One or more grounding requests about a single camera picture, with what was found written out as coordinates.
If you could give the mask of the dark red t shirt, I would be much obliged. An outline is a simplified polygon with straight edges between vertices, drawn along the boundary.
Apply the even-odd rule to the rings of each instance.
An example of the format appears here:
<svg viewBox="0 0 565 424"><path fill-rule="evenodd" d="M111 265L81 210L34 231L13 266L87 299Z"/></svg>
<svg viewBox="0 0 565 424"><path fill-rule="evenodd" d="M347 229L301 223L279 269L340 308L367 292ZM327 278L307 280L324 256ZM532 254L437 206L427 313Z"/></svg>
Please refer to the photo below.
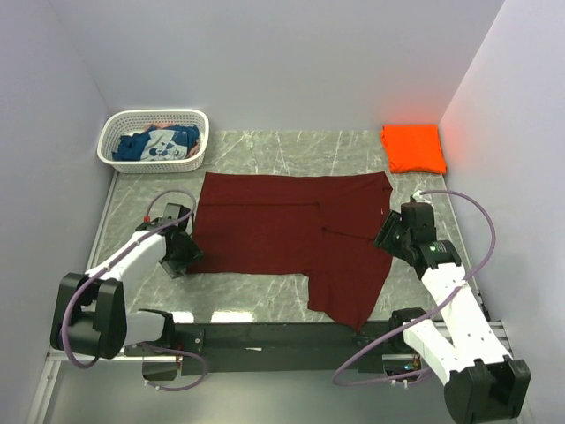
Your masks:
<svg viewBox="0 0 565 424"><path fill-rule="evenodd" d="M192 238L196 273L301 274L308 308L361 330L392 257L373 241L393 188L383 172L325 177L231 175L204 178Z"/></svg>

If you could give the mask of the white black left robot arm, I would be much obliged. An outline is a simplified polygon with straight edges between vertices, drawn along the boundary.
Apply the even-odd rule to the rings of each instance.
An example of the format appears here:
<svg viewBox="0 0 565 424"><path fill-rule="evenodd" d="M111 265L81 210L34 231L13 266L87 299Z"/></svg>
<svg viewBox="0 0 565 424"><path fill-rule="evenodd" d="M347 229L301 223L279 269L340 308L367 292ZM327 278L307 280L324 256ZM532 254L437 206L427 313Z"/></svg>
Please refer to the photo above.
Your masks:
<svg viewBox="0 0 565 424"><path fill-rule="evenodd" d="M150 343L174 348L173 315L155 309L126 312L125 294L140 282L144 270L159 264L169 277L181 277L203 258L186 232L193 211L169 203L163 216L146 217L125 246L84 274L69 273L61 280L50 331L56 350L113 359L122 348Z"/></svg>

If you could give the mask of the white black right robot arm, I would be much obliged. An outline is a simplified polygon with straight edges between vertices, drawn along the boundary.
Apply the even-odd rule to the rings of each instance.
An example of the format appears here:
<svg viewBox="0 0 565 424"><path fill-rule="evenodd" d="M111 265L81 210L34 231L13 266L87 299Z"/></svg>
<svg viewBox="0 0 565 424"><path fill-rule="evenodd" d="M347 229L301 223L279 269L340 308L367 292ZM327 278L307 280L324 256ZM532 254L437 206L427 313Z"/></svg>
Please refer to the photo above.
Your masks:
<svg viewBox="0 0 565 424"><path fill-rule="evenodd" d="M389 327L395 343L418 353L441 381L453 421L518 417L531 371L495 335L464 278L454 245L437 238L433 206L410 201L389 212L374 244L414 268L441 314L447 336L434 324L432 311L416 308L392 313Z"/></svg>

